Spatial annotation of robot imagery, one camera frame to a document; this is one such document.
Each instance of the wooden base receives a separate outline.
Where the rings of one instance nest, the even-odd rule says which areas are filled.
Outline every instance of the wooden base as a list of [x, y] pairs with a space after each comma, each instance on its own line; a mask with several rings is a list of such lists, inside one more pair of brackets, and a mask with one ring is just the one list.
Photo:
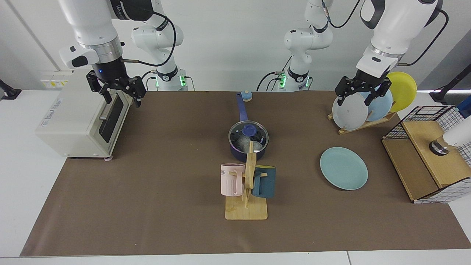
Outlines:
[[227, 220], [266, 220], [268, 218], [267, 199], [249, 195], [248, 208], [242, 196], [226, 197]]
[[[353, 131], [347, 131], [345, 129], [340, 129], [339, 130], [339, 134], [342, 135], [342, 134], [347, 134], [347, 133], [351, 133], [351, 132], [355, 132], [355, 131], [358, 131], [358, 130], [361, 130], [361, 129], [365, 129], [365, 128], [368, 128], [368, 127], [371, 127], [371, 126], [375, 126], [375, 125], [378, 125], [378, 124], [382, 124], [382, 123], [385, 123], [385, 122], [388, 122], [390, 121], [394, 115], [396, 115], [397, 112], [389, 112], [384, 118], [380, 119], [380, 120], [377, 120], [377, 121], [374, 121], [374, 122], [365, 122], [360, 128], [356, 129], [356, 130], [353, 130]], [[329, 114], [327, 116], [327, 118], [329, 120], [332, 120], [333, 119], [333, 115], [332, 113]]]

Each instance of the saucepan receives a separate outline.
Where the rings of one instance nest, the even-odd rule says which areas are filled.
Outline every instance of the saucepan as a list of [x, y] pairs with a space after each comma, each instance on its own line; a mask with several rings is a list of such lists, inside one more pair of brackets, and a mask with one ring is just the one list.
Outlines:
[[246, 162], [249, 145], [253, 141], [253, 150], [259, 160], [265, 154], [268, 145], [268, 132], [263, 125], [249, 120], [242, 95], [237, 93], [236, 97], [240, 121], [229, 130], [231, 153], [239, 161]]

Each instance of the mug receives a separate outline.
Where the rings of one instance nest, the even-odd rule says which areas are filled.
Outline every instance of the mug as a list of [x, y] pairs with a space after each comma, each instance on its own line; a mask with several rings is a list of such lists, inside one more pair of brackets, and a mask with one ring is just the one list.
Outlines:
[[260, 198], [273, 198], [275, 196], [274, 166], [255, 166], [252, 195]]
[[221, 165], [221, 194], [229, 197], [241, 196], [244, 193], [242, 174], [245, 172], [244, 164]]

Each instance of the pan handle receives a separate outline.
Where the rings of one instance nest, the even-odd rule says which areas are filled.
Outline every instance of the pan handle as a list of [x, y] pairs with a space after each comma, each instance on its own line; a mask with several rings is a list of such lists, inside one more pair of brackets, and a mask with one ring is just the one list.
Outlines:
[[239, 119], [240, 121], [247, 121], [247, 111], [245, 110], [244, 100], [242, 99], [241, 93], [237, 93], [237, 105], [239, 106]]

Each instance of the black stand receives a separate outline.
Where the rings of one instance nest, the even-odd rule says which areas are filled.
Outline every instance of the black stand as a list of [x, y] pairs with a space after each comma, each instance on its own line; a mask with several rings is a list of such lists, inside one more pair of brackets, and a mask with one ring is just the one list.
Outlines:
[[0, 79], [0, 88], [4, 92], [4, 96], [1, 97], [1, 99], [16, 99], [18, 95], [21, 93], [21, 89], [14, 89], [11, 86], [5, 84], [1, 79]]
[[454, 86], [456, 86], [463, 78], [465, 78], [469, 73], [471, 73], [471, 64], [468, 65], [459, 75], [457, 75], [450, 83], [443, 86], [440, 92], [430, 92], [430, 96], [433, 101], [438, 103], [445, 102], [445, 95], [450, 91]]

